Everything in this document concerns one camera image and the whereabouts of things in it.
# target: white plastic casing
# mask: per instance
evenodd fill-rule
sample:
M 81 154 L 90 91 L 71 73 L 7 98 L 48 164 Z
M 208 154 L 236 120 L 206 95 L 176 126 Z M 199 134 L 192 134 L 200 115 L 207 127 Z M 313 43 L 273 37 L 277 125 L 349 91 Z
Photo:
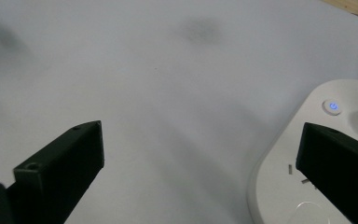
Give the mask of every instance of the white plastic casing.
M 339 104 L 338 115 L 324 108 L 324 102 L 331 99 Z M 255 224 L 351 224 L 296 169 L 305 122 L 339 130 L 358 140 L 358 80 L 334 80 L 316 88 L 257 164 L 247 192 Z

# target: power button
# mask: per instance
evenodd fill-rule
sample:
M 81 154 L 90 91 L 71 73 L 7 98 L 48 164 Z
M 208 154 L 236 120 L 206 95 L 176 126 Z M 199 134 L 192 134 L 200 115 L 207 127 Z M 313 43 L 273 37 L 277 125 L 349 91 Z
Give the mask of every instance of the power button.
M 326 100 L 323 103 L 324 112 L 331 116 L 337 116 L 342 112 L 341 105 L 336 100 Z

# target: white table surface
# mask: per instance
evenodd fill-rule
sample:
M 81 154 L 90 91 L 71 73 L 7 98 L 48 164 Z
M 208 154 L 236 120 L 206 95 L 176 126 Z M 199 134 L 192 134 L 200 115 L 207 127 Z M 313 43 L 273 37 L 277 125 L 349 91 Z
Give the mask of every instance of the white table surface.
M 358 17 L 319 0 L 0 0 L 0 182 L 100 119 L 105 167 L 66 223 L 251 224 L 255 163 L 340 78 Z

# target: blue light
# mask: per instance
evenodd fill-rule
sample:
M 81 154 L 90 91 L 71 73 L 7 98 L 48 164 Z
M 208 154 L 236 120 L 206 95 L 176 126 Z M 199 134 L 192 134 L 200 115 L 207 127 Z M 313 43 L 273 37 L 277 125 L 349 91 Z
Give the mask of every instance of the blue light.
M 330 108 L 333 110 L 338 110 L 338 105 L 336 103 L 331 103 Z

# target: white power strip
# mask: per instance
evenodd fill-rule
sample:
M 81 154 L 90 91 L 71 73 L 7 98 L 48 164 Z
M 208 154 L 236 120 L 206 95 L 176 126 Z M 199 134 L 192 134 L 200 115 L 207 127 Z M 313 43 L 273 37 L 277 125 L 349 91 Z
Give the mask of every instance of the white power strip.
M 351 224 L 296 169 L 305 122 L 358 140 L 358 80 L 334 80 L 316 88 L 257 164 L 247 192 L 255 224 Z

